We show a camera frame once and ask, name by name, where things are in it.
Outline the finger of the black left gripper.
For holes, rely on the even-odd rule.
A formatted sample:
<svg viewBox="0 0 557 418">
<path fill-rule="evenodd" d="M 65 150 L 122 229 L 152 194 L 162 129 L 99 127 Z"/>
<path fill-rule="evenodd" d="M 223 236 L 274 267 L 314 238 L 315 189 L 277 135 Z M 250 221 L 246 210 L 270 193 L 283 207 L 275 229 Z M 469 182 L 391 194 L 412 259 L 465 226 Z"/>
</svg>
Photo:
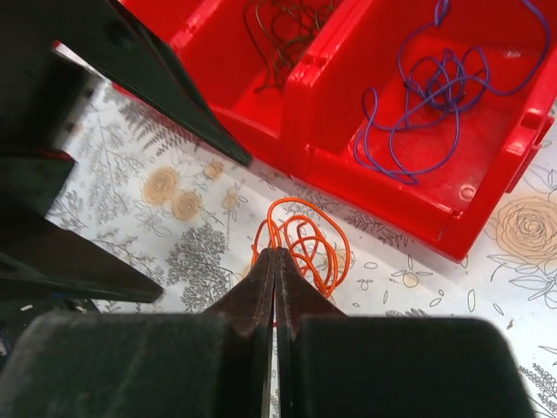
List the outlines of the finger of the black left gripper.
<svg viewBox="0 0 557 418">
<path fill-rule="evenodd" d="M 74 232 L 36 215 L 1 218 L 1 300 L 151 303 L 163 288 Z"/>
</svg>

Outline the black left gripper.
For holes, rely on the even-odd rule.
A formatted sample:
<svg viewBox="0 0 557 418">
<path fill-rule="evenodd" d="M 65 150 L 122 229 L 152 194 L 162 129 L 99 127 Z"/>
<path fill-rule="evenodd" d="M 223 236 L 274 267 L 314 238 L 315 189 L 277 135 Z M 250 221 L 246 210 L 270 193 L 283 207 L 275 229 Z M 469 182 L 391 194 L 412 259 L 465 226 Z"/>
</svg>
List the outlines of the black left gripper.
<svg viewBox="0 0 557 418">
<path fill-rule="evenodd" d="M 50 209 L 75 161 L 63 149 L 99 77 L 87 64 L 226 157 L 252 155 L 218 122 L 170 45 L 119 1 L 1 3 L 1 214 Z"/>
</svg>

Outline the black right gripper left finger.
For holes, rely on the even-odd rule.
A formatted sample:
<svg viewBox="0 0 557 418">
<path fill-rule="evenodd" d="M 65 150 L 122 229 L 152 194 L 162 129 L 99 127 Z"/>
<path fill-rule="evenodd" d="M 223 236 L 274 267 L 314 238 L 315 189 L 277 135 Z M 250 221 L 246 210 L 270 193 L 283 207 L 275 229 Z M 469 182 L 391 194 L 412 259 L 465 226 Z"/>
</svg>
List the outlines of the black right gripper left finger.
<svg viewBox="0 0 557 418">
<path fill-rule="evenodd" d="M 1 375 L 4 417 L 266 417 L 276 253 L 198 314 L 36 318 Z"/>
</svg>

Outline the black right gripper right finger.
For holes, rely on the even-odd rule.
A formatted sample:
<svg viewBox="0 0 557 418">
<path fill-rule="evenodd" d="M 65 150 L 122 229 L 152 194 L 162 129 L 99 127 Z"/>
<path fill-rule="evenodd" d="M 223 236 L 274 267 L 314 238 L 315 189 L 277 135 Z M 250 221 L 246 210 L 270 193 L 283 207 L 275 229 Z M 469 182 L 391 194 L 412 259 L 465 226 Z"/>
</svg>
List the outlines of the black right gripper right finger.
<svg viewBox="0 0 557 418">
<path fill-rule="evenodd" d="M 489 322 L 354 317 L 275 252 L 284 417 L 530 417 L 510 349 Z"/>
</svg>

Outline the red plastic compartment tray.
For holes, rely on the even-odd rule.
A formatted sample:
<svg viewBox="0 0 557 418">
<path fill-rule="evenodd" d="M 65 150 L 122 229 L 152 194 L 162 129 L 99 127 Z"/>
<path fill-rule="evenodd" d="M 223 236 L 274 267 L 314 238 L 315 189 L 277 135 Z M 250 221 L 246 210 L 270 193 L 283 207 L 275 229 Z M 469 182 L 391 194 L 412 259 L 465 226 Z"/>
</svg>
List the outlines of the red plastic compartment tray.
<svg viewBox="0 0 557 418">
<path fill-rule="evenodd" d="M 128 1 L 254 158 L 461 260 L 553 123 L 553 1 Z"/>
</svg>

